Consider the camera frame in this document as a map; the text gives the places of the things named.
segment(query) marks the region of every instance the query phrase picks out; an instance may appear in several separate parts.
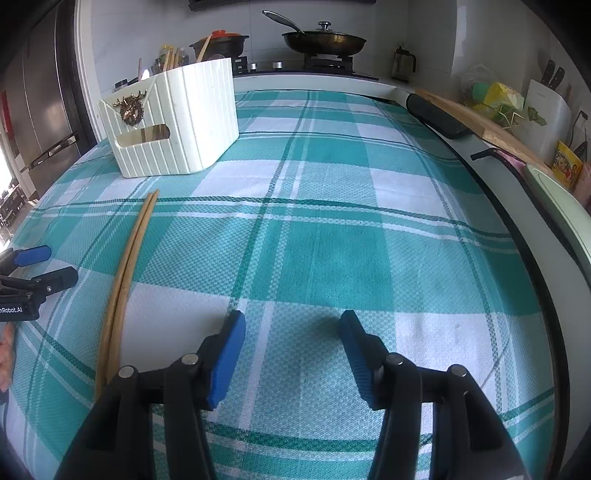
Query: cutting board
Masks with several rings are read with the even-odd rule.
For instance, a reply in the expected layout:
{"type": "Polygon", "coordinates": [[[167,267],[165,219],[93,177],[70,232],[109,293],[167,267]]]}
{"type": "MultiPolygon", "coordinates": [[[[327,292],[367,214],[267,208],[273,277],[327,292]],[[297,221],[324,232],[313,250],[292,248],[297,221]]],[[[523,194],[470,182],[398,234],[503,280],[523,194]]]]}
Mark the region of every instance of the cutting board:
{"type": "Polygon", "coordinates": [[[420,95],[425,100],[428,100],[433,105],[438,106],[441,110],[449,113],[453,118],[466,125],[481,139],[496,147],[502,148],[519,158],[524,163],[533,165],[543,171],[546,175],[551,178],[553,177],[552,170],[550,170],[548,165],[541,161],[528,147],[492,120],[479,115],[477,112],[464,105],[452,102],[451,100],[447,100],[426,90],[415,88],[414,93],[420,95]]]}

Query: plastic bag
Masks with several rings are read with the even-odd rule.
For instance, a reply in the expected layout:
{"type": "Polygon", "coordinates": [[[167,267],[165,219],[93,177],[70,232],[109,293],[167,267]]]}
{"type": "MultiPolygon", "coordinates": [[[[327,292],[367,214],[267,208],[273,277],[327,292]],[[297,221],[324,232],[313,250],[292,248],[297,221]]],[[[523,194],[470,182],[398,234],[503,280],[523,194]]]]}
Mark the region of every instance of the plastic bag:
{"type": "Polygon", "coordinates": [[[496,82],[495,74],[482,63],[474,65],[460,79],[462,93],[470,102],[482,103],[488,87],[496,82]]]}
{"type": "Polygon", "coordinates": [[[486,92],[486,96],[482,103],[494,109],[498,109],[501,105],[504,105],[517,112],[521,112],[523,110],[524,102],[525,99],[519,92],[513,90],[504,83],[495,82],[486,92]]]}

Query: orange pot lid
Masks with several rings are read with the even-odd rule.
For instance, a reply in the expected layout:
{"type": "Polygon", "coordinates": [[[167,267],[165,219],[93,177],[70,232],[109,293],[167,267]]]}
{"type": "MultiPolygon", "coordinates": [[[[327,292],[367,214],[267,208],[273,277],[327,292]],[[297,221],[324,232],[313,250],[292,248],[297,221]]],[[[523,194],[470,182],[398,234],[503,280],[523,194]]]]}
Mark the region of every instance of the orange pot lid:
{"type": "Polygon", "coordinates": [[[230,33],[226,32],[225,30],[214,30],[212,32],[212,38],[221,38],[221,37],[241,37],[239,33],[230,33]]]}

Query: bottle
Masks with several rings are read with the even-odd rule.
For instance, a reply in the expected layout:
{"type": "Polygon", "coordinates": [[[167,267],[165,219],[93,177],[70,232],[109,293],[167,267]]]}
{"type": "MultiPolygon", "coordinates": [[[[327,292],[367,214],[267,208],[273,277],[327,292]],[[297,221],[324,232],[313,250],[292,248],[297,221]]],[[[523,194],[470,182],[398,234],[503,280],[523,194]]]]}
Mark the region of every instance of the bottle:
{"type": "Polygon", "coordinates": [[[185,65],[189,65],[189,54],[184,51],[184,48],[181,47],[179,58],[178,58],[178,66],[184,67],[185,65]]]}
{"type": "Polygon", "coordinates": [[[172,45],[162,45],[160,47],[160,56],[158,56],[158,67],[160,70],[164,67],[164,61],[166,60],[166,54],[169,51],[174,51],[174,47],[172,45]]]}

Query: knife handle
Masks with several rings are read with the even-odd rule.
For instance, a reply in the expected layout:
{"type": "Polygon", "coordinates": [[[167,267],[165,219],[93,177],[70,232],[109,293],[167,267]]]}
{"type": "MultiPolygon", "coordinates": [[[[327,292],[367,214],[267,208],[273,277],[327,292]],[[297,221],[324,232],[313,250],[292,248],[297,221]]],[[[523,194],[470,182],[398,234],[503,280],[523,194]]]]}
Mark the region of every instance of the knife handle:
{"type": "Polygon", "coordinates": [[[548,88],[550,88],[551,90],[556,90],[558,88],[558,85],[560,85],[560,82],[562,82],[562,80],[564,79],[564,73],[564,69],[562,67],[559,67],[558,70],[556,70],[556,75],[554,75],[554,78],[548,85],[548,88]]]}
{"type": "Polygon", "coordinates": [[[554,74],[555,68],[556,68],[556,64],[555,64],[554,60],[548,60],[548,65],[546,65],[546,70],[544,71],[544,74],[542,75],[542,80],[540,82],[545,87],[547,87],[548,84],[550,83],[550,80],[552,79],[552,75],[554,74]]]}

